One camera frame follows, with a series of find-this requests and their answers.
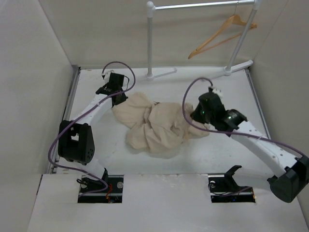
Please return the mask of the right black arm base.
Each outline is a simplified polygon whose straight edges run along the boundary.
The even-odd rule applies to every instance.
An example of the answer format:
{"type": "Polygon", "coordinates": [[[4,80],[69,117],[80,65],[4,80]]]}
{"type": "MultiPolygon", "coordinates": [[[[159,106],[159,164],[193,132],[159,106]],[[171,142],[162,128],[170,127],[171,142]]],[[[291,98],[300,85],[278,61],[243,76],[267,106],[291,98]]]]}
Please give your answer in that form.
{"type": "Polygon", "coordinates": [[[239,186],[233,176],[241,165],[225,173],[208,174],[208,189],[212,203],[256,203],[252,187],[239,186]]]}

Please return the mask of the beige trousers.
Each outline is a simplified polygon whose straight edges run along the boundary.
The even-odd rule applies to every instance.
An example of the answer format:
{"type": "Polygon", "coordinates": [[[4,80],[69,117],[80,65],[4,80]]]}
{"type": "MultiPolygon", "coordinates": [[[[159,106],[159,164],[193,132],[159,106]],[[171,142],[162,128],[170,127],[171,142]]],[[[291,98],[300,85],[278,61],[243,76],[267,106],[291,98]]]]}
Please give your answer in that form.
{"type": "Polygon", "coordinates": [[[193,111],[191,103],[155,102],[142,92],[112,108],[116,120],[129,128],[126,144],[159,159],[177,156],[190,139],[209,136],[208,124],[190,117],[193,111]]]}

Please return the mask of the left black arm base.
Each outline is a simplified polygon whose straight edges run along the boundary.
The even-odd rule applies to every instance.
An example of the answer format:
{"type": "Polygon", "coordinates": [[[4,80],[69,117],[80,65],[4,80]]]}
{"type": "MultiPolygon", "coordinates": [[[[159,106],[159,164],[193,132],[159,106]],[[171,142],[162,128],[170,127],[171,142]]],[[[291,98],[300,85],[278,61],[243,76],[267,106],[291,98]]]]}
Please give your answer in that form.
{"type": "Polygon", "coordinates": [[[86,176],[77,179],[80,185],[77,203],[122,203],[124,176],[109,175],[104,180],[106,185],[86,176]]]}

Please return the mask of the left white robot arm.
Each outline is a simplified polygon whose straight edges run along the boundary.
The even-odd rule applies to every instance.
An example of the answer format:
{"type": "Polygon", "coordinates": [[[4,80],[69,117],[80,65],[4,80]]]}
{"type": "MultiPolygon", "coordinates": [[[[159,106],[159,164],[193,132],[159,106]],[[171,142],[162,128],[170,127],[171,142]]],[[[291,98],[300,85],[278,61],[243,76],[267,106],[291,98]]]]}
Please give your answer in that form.
{"type": "Polygon", "coordinates": [[[83,118],[70,126],[58,140],[58,155],[72,162],[74,168],[85,170],[88,174],[96,176],[91,185],[99,193],[107,190],[108,180],[103,177],[105,168],[95,157],[92,129],[107,111],[126,101],[127,96],[124,93],[109,96],[124,91],[123,86],[129,82],[128,77],[114,72],[108,72],[103,79],[105,84],[96,91],[93,100],[79,114],[83,118]]]}

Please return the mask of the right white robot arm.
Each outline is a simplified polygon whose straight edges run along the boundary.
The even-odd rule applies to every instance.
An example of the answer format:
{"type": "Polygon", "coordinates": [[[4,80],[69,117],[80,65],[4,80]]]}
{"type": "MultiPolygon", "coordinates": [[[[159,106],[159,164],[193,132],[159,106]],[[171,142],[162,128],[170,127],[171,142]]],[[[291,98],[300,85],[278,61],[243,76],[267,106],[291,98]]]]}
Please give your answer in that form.
{"type": "Polygon", "coordinates": [[[191,118],[214,126],[215,133],[239,142],[264,162],[274,174],[267,179],[270,191],[283,202],[292,202],[309,183],[309,158],[306,155],[298,158],[284,150],[284,144],[266,138],[242,113],[235,109],[226,110],[215,92],[199,96],[191,118]]]}

